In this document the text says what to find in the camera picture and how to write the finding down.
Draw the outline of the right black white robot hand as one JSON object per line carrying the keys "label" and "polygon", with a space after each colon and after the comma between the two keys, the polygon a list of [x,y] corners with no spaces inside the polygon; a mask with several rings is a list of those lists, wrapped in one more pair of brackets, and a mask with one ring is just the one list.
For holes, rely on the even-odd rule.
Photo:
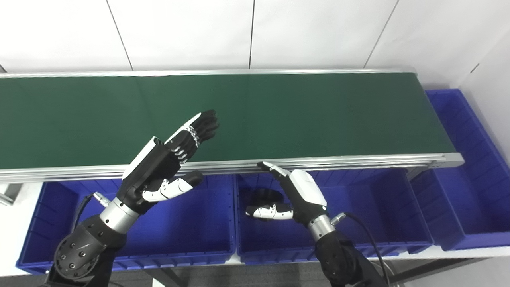
{"label": "right black white robot hand", "polygon": [[257,166],[273,175],[290,203],[248,206],[245,209],[247,216],[263,220],[294,219],[305,227],[317,223],[321,216],[326,216],[327,201],[307,171],[289,171],[267,161],[258,162]]}

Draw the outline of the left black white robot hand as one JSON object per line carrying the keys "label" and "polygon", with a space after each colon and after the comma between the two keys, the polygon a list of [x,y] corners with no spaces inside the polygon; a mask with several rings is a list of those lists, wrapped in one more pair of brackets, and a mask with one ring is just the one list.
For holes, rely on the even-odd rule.
{"label": "left black white robot hand", "polygon": [[116,194],[120,207],[146,214],[155,203],[145,200],[143,191],[156,191],[157,184],[173,178],[199,146],[215,136],[218,127],[216,111],[211,109],[193,116],[165,141],[155,136],[148,140],[122,174]]}

